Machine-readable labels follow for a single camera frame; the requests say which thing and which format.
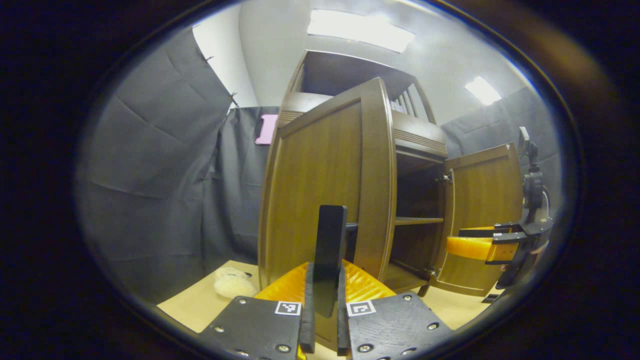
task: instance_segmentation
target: fluorescent light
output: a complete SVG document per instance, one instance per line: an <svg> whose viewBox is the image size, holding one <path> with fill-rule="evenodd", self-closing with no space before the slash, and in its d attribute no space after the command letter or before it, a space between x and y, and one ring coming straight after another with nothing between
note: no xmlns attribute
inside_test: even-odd
<svg viewBox="0 0 640 360"><path fill-rule="evenodd" d="M484 105L491 105L502 98L482 76L478 76L469 84L466 84L465 88Z"/></svg>
<svg viewBox="0 0 640 360"><path fill-rule="evenodd" d="M331 10L312 10L309 35L356 40L401 53L415 34L385 22L383 17L364 17Z"/></svg>

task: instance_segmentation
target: cabinet door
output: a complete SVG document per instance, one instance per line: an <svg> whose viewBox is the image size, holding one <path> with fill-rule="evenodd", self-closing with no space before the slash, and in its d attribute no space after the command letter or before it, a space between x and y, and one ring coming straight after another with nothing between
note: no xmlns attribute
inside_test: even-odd
<svg viewBox="0 0 640 360"><path fill-rule="evenodd" d="M260 287L314 260L320 205L358 223L354 264L381 279L396 211L391 113L380 78L349 89L278 129L260 210Z"/></svg>
<svg viewBox="0 0 640 360"><path fill-rule="evenodd" d="M453 184L445 183L445 216L431 286L467 295L486 296L502 273L500 265L448 254L447 236L468 227L516 222L522 215L522 177L512 143L475 152L444 163Z"/></svg>

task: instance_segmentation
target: white fluffy object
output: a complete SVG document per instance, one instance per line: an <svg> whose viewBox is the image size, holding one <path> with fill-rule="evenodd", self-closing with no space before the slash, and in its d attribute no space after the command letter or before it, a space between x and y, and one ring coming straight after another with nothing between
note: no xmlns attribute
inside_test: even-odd
<svg viewBox="0 0 640 360"><path fill-rule="evenodd" d="M220 295L233 299L236 296L254 297L258 290L244 272L231 268L219 268L213 273L213 287Z"/></svg>

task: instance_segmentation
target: screw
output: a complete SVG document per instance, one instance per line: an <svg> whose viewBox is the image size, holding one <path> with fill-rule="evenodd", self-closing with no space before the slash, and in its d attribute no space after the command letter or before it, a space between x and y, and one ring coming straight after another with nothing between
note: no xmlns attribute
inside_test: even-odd
<svg viewBox="0 0 640 360"><path fill-rule="evenodd" d="M370 352L372 349L373 345L370 344L360 345L360 347L358 347L359 352Z"/></svg>

